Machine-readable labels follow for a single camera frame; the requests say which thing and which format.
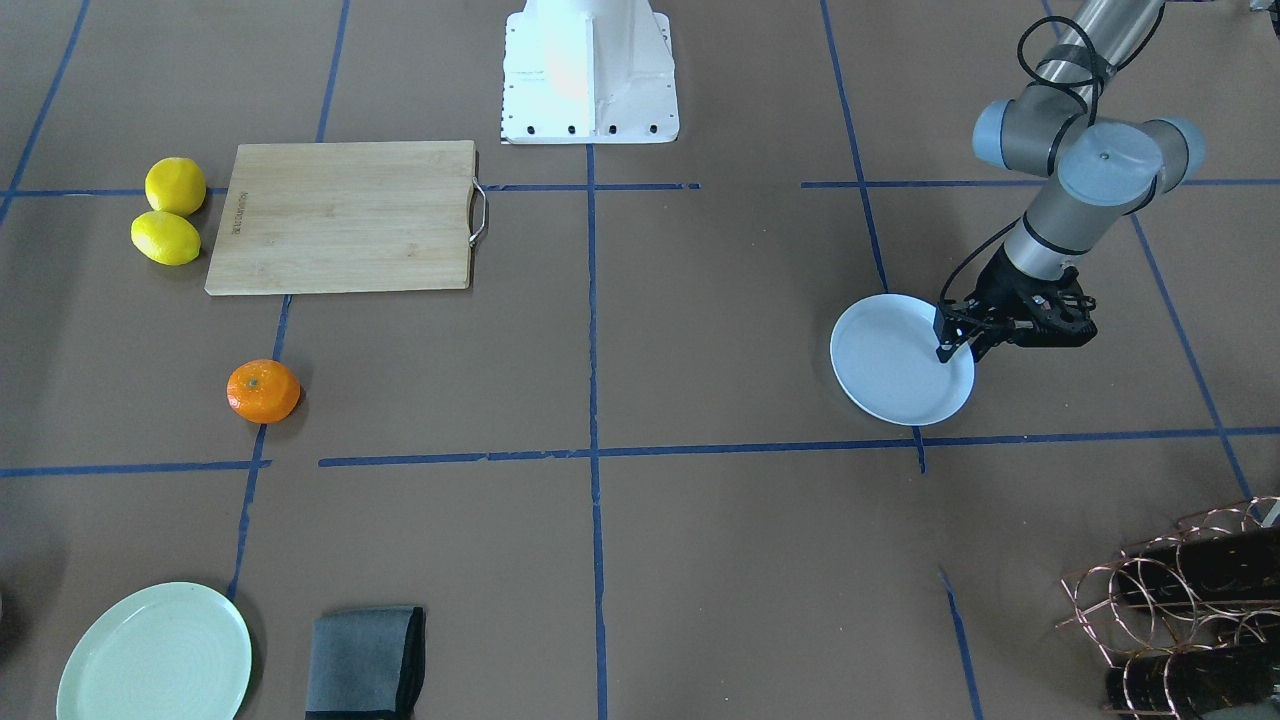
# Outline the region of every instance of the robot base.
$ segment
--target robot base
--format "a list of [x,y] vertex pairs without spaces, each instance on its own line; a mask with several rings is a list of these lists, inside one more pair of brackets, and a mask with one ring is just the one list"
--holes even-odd
[[680,114],[668,18],[652,12],[646,0],[561,5],[568,8],[530,0],[525,12],[507,19],[502,141],[676,140]]

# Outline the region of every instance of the blue tape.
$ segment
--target blue tape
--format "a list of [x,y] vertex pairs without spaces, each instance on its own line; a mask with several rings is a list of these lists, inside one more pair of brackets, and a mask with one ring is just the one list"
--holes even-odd
[[[1048,6],[1048,0],[1041,0],[1041,6],[1044,8],[1046,15],[1056,15],[1053,8]],[[1062,40],[1062,28],[1057,27],[1057,23],[1050,23],[1050,28],[1053,29],[1053,37]]]
[[438,455],[366,455],[355,457],[324,457],[321,468],[360,468],[370,465],[445,465],[453,462],[512,462],[524,460],[571,460],[590,457],[589,448],[580,450],[521,450],[515,452],[447,452]]
[[1027,436],[988,436],[988,437],[933,437],[924,438],[929,447],[968,447],[988,445],[1042,445],[1069,442],[1116,442],[1137,439],[1172,439],[1217,437],[1216,429],[1187,430],[1119,430],[1110,433],[1043,433]]
[[289,306],[293,305],[293,296],[285,295],[280,301],[280,319],[275,324],[275,343],[271,346],[271,360],[280,361],[284,355],[284,334],[289,332]]
[[1183,352],[1187,354],[1187,363],[1192,366],[1192,374],[1196,375],[1196,384],[1199,386],[1201,397],[1204,398],[1204,406],[1208,409],[1210,418],[1213,420],[1213,428],[1222,442],[1222,450],[1226,452],[1226,460],[1231,465],[1231,473],[1235,475],[1235,483],[1240,486],[1240,492],[1244,495],[1244,500],[1253,500],[1253,488],[1249,487],[1249,482],[1244,477],[1244,470],[1240,468],[1240,461],[1235,456],[1235,448],[1231,447],[1231,439],[1228,436],[1226,429],[1222,427],[1222,418],[1217,413],[1217,405],[1213,402],[1213,396],[1208,391],[1208,383],[1204,382],[1204,374],[1201,372],[1199,363],[1196,360],[1196,352],[1192,351],[1192,343],[1187,337],[1187,331],[1183,329],[1183,322],[1178,316],[1178,309],[1174,307],[1174,299],[1169,295],[1169,287],[1165,284],[1165,275],[1160,272],[1160,265],[1156,263],[1156,255],[1151,251],[1151,243],[1147,242],[1147,233],[1142,229],[1142,223],[1138,222],[1138,215],[1129,215],[1129,219],[1133,222],[1133,229],[1138,233],[1138,242],[1142,243],[1142,251],[1147,256],[1147,264],[1151,265],[1151,274],[1156,278],[1156,287],[1160,288],[1160,296],[1165,300],[1165,309],[1169,310],[1169,318],[1174,322],[1174,329],[1178,331],[1178,340],[1183,345]]
[[940,570],[938,578],[947,591],[947,605],[951,607],[951,625],[956,633],[956,646],[960,650],[960,662],[964,665],[964,682],[969,688],[969,707],[973,710],[974,720],[982,719],[982,698],[978,697],[978,679],[973,671],[973,657],[969,655],[969,637],[964,632],[964,616],[960,615],[960,606],[956,602],[956,591],[951,587],[951,579],[946,571]]
[[888,292],[888,277],[884,274],[884,260],[881,256],[879,233],[876,232],[876,217],[872,214],[872,197],[867,192],[867,176],[863,174],[863,156],[858,150],[858,133],[854,131],[854,115],[849,108],[849,94],[845,92],[845,73],[840,69],[840,55],[836,51],[836,35],[831,27],[831,10],[827,0],[822,5],[822,22],[827,31],[827,50],[831,53],[831,69],[836,74],[836,90],[840,92],[840,108],[845,113],[845,132],[849,135],[849,151],[854,156],[854,173],[858,176],[858,193],[863,200],[863,215],[867,218],[867,233],[872,241],[872,256],[876,259],[876,273],[881,287]]
[[600,429],[599,414],[599,374],[596,373],[598,346],[598,306],[596,306],[596,256],[595,256],[595,146],[586,146],[586,302],[590,310],[588,320],[588,340],[590,352],[590,457],[591,457],[591,552],[595,569],[595,697],[599,720],[609,716],[609,682],[604,628],[604,533],[600,516]]
[[329,82],[324,88],[324,104],[320,106],[320,123],[316,126],[316,142],[324,142],[329,126],[329,106],[333,104],[333,88],[338,85],[338,64],[342,61],[342,42],[347,36],[347,17],[351,14],[351,0],[342,0],[342,15],[338,18],[338,35],[333,41],[333,59],[329,61]]
[[924,434],[920,433],[920,427],[911,427],[911,437],[915,439],[915,457],[920,462],[920,474],[929,474],[929,461],[924,456]]
[[[270,465],[264,460],[262,466]],[[146,462],[125,465],[61,465],[52,468],[0,468],[0,478],[55,478],[73,475],[140,475],[147,473],[207,473],[216,470],[247,470],[248,460],[223,460],[215,462]]]
[[910,187],[1039,187],[1044,184],[1042,179],[1001,179],[1001,181],[867,181],[864,183],[849,181],[805,181],[800,183],[804,190],[851,188],[859,184],[874,188],[910,188]]
[[145,196],[141,187],[101,188],[101,190],[15,190],[14,197],[138,197]]
[[626,191],[662,191],[662,190],[701,190],[701,183],[678,182],[637,182],[637,183],[595,183],[588,184],[486,184],[485,192],[614,192]]
[[40,140],[40,131],[45,127],[45,119],[49,118],[49,109],[54,105],[54,97],[58,95],[58,88],[63,85],[63,76],[67,74],[67,65],[72,61],[72,54],[76,51],[76,44],[79,42],[81,29],[84,28],[84,17],[88,14],[88,0],[81,1],[79,13],[76,15],[76,24],[72,26],[72,35],[67,38],[67,47],[63,50],[63,59],[58,63],[58,72],[54,73],[54,81],[49,83],[49,92],[45,94],[45,101],[40,105],[40,113],[36,115],[36,122],[31,126],[31,135],[27,136],[27,143],[22,147],[22,156],[18,159],[18,167],[13,172],[13,178],[9,181],[10,195],[5,196],[4,202],[0,202],[0,224],[4,224],[5,218],[9,215],[9,208],[13,206],[12,192],[18,190],[22,184],[22,177],[27,173],[27,164],[31,163],[31,154],[36,149],[36,141]]
[[1280,425],[1263,428],[1226,428],[1225,432],[1231,437],[1280,436]]
[[232,582],[227,585],[227,600],[236,602],[236,592],[239,587],[241,566],[244,562],[244,546],[248,543],[248,506],[253,505],[253,496],[257,493],[257,471],[262,464],[262,445],[266,442],[266,425],[259,425],[257,438],[253,439],[253,457],[248,465],[248,478],[244,480],[244,502],[241,505],[241,521],[236,537],[236,570],[232,573]]

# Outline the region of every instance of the white plate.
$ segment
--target white plate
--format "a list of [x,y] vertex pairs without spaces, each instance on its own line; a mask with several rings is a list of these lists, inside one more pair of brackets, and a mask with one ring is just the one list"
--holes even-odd
[[232,720],[250,666],[248,629],[225,597],[154,585],[81,638],[58,687],[58,720]]
[[831,365],[859,407],[899,425],[946,420],[973,389],[973,352],[947,364],[934,350],[933,305],[906,295],[859,300],[831,332]]

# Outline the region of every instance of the black cable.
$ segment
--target black cable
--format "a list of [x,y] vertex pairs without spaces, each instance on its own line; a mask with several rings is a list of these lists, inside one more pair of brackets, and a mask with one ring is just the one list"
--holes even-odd
[[[1164,12],[1164,5],[1161,5],[1161,12]],[[1074,29],[1075,35],[1078,35],[1080,37],[1080,42],[1084,44],[1084,49],[1089,53],[1089,78],[1088,79],[1082,79],[1082,81],[1076,81],[1076,82],[1056,82],[1056,81],[1051,81],[1051,79],[1046,78],[1044,76],[1039,74],[1038,72],[1036,72],[1027,63],[1027,53],[1025,53],[1025,50],[1027,50],[1027,38],[1029,38],[1032,36],[1032,33],[1036,32],[1041,26],[1047,24],[1047,23],[1062,23],[1066,27]],[[1084,32],[1084,28],[1080,27],[1080,23],[1073,20],[1071,18],[1066,18],[1066,17],[1062,17],[1062,15],[1048,15],[1048,17],[1044,17],[1044,18],[1041,18],[1041,19],[1036,20],[1034,23],[1030,24],[1030,27],[1027,28],[1027,32],[1024,32],[1023,36],[1020,38],[1018,38],[1018,64],[1021,65],[1023,72],[1025,72],[1028,76],[1030,76],[1032,81],[1036,82],[1037,85],[1044,85],[1044,86],[1053,87],[1053,88],[1062,90],[1062,91],[1070,91],[1070,90],[1075,90],[1076,87],[1084,87],[1084,86],[1092,86],[1093,87],[1093,102],[1088,104],[1089,124],[1091,126],[1093,123],[1096,123],[1097,119],[1098,119],[1098,97],[1101,97],[1101,95],[1102,95],[1102,83],[1106,82],[1106,79],[1107,79],[1106,74],[1103,74],[1101,72],[1101,69],[1100,69],[1101,65],[1102,65],[1102,61],[1103,61],[1103,58],[1102,58],[1102,55],[1098,54],[1098,49],[1094,47],[1093,38],[1089,37],[1089,33]]]
[[1129,63],[1134,61],[1138,58],[1138,54],[1147,49],[1147,44],[1151,42],[1151,38],[1156,37],[1156,31],[1160,28],[1160,23],[1165,19],[1165,4],[1160,5],[1160,13],[1156,14],[1156,22],[1151,23],[1151,29],[1147,31],[1147,37],[1142,38],[1142,42],[1138,44],[1138,49],[1130,53],[1129,56],[1125,58],[1124,63],[1116,65],[1117,73],[1128,68]]
[[959,275],[960,272],[964,270],[965,266],[969,263],[973,263],[974,258],[977,258],[978,255],[982,255],[983,250],[991,247],[991,245],[993,242],[996,242],[1001,237],[1005,237],[1005,234],[1007,234],[1009,231],[1014,229],[1014,225],[1016,225],[1019,223],[1019,220],[1021,220],[1021,218],[1018,218],[1016,220],[1009,223],[1007,225],[1005,225],[1004,229],[1001,229],[996,234],[993,234],[989,238],[987,238],[987,242],[983,242],[982,245],[979,245],[977,250],[974,250],[973,252],[970,252],[968,258],[965,258],[964,260],[960,261],[959,265],[956,265],[955,270],[951,270],[951,275],[947,278],[947,282],[942,283],[942,292],[938,293],[938,307],[942,307],[942,305],[946,304],[947,290],[951,288],[951,283],[955,282],[956,275]]

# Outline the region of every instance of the wooden cutting board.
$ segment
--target wooden cutting board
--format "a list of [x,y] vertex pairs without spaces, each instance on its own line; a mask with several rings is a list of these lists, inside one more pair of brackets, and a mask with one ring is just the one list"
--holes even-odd
[[467,287],[475,155],[470,140],[241,145],[205,292]]

